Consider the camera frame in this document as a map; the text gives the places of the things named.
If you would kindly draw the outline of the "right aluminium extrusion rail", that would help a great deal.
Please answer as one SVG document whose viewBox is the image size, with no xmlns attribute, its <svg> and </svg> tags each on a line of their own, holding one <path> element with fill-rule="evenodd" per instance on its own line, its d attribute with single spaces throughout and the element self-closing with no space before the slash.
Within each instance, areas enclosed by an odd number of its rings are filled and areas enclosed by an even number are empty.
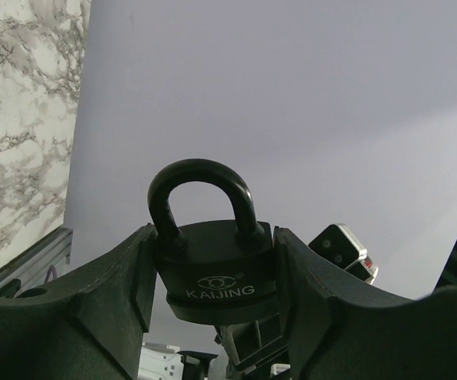
<svg viewBox="0 0 457 380">
<path fill-rule="evenodd" d="M 73 230 L 60 227 L 0 269 L 0 298 L 14 298 L 70 271 Z"/>
</svg>

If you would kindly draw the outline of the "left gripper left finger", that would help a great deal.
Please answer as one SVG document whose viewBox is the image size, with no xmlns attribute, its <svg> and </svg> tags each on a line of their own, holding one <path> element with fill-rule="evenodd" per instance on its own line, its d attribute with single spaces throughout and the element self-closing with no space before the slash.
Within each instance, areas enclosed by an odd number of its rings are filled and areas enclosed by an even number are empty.
<svg viewBox="0 0 457 380">
<path fill-rule="evenodd" d="M 16 298 L 0 298 L 0 379 L 135 379 L 148 333 L 157 233 Z"/>
</svg>

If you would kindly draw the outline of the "black padlock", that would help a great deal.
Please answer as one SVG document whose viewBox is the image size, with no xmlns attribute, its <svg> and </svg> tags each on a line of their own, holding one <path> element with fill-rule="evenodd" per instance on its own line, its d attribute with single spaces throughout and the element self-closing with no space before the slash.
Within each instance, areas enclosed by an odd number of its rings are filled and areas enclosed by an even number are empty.
<svg viewBox="0 0 457 380">
<path fill-rule="evenodd" d="M 192 182 L 222 190 L 234 217 L 178 226 L 169 197 Z M 271 226 L 257 221 L 249 187 L 233 169 L 201 158 L 176 161 L 154 177 L 147 204 L 157 231 L 154 264 L 178 319 L 236 325 L 277 313 Z"/>
</svg>

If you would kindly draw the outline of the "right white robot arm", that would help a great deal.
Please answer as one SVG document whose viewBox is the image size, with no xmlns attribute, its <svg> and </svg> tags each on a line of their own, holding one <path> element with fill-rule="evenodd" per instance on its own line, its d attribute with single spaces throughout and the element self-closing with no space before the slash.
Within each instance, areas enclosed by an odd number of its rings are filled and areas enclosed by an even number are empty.
<svg viewBox="0 0 457 380">
<path fill-rule="evenodd" d="M 139 379 L 290 379 L 288 346 L 278 316 L 215 329 L 218 354 L 145 343 Z"/>
</svg>

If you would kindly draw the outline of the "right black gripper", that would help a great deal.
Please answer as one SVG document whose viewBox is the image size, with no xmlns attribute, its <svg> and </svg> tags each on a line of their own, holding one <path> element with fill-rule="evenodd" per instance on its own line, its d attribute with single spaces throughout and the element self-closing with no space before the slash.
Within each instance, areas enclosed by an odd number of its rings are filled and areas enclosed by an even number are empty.
<svg viewBox="0 0 457 380">
<path fill-rule="evenodd" d="M 215 331 L 215 342 L 228 357 L 227 374 L 272 374 L 275 365 L 290 367 L 278 314 L 249 323 L 216 326 Z"/>
</svg>

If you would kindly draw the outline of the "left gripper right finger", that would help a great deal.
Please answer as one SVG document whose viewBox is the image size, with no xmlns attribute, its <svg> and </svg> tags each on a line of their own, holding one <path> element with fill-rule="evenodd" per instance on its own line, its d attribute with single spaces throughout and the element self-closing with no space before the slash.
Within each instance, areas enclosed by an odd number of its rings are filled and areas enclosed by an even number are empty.
<svg viewBox="0 0 457 380">
<path fill-rule="evenodd" d="M 276 294 L 294 379 L 457 379 L 457 287 L 417 301 L 373 287 L 274 232 Z"/>
</svg>

